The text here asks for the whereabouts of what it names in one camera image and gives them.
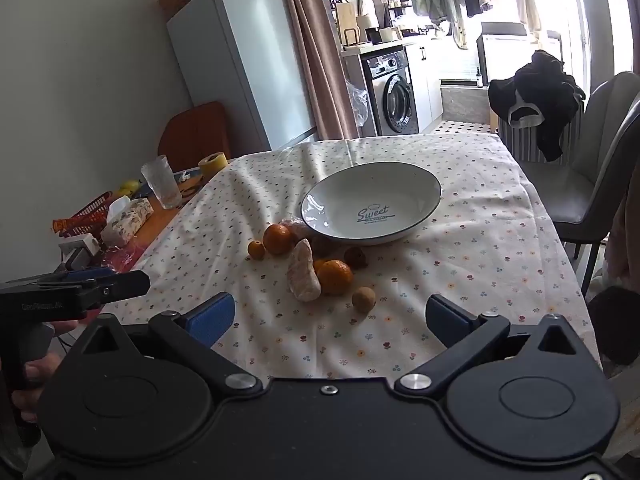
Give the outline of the person left hand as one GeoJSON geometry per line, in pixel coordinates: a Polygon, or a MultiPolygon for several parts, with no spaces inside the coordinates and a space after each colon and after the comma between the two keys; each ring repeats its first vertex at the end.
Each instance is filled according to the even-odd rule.
{"type": "Polygon", "coordinates": [[[32,385],[38,388],[14,390],[12,401],[20,411],[25,422],[34,424],[37,417],[37,404],[43,392],[43,385],[54,375],[63,359],[55,352],[48,352],[43,358],[25,363],[25,375],[32,385]]]}

